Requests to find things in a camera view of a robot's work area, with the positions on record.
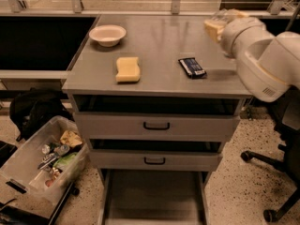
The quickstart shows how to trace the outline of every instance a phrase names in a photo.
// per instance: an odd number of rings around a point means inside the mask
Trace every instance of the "plastic bin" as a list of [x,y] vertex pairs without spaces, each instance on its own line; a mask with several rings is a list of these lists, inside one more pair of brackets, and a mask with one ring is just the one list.
[[38,198],[45,198],[54,204],[58,203],[70,182],[74,181],[84,169],[88,152],[87,145],[84,143],[67,168],[50,187],[46,187],[45,181],[50,179],[50,174],[38,170],[38,164],[44,158],[41,148],[44,144],[59,142],[65,130],[78,133],[74,122],[62,116],[53,117],[14,153],[3,165],[0,173],[14,184],[17,182],[18,188]]

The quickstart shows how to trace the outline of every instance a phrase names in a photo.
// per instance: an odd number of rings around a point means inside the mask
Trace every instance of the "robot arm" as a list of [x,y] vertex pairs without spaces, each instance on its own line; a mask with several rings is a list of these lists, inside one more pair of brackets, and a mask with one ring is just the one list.
[[237,74],[254,97],[272,102],[292,85],[300,89],[300,35],[275,37],[260,20],[244,17],[224,26],[220,46],[236,59]]

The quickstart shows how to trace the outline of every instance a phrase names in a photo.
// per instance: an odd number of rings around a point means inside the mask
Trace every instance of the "drawer handle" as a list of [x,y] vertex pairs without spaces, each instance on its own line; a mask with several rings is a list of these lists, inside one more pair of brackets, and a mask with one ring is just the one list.
[[164,127],[151,127],[151,126],[147,125],[146,122],[143,122],[143,128],[145,128],[147,130],[168,130],[170,128],[170,123],[167,123],[166,126],[164,126]]
[[166,163],[166,158],[165,157],[161,157],[161,158],[147,158],[147,157],[144,157],[143,161],[147,165],[163,165],[163,164]]

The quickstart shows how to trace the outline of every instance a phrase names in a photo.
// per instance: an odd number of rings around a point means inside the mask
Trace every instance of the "gray drawer front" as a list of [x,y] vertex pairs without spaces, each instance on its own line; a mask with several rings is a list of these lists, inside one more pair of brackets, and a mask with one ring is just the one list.
[[228,141],[239,117],[213,115],[109,115],[75,114],[81,134],[88,139],[143,139],[173,141]]
[[109,171],[103,225],[209,225],[200,172]]
[[213,172],[221,154],[147,151],[97,151],[89,154],[92,164],[101,169],[138,169]]

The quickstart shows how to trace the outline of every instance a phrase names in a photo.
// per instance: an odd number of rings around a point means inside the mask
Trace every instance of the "sponge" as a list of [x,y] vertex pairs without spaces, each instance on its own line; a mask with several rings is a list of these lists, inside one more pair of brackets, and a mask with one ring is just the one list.
[[138,57],[119,57],[116,60],[118,73],[115,79],[118,83],[137,82],[140,79]]

